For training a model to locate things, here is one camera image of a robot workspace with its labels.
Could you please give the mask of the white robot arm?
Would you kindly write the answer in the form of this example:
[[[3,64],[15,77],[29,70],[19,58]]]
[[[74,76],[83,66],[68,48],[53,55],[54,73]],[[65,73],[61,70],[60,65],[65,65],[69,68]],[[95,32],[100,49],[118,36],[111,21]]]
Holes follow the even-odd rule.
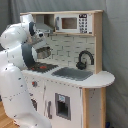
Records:
[[[37,43],[44,34],[36,30],[31,14],[22,15],[20,22],[12,24],[0,35],[0,95],[5,113],[19,128],[52,128],[50,121],[33,107],[22,70],[32,67],[37,52],[29,44],[31,37]]]

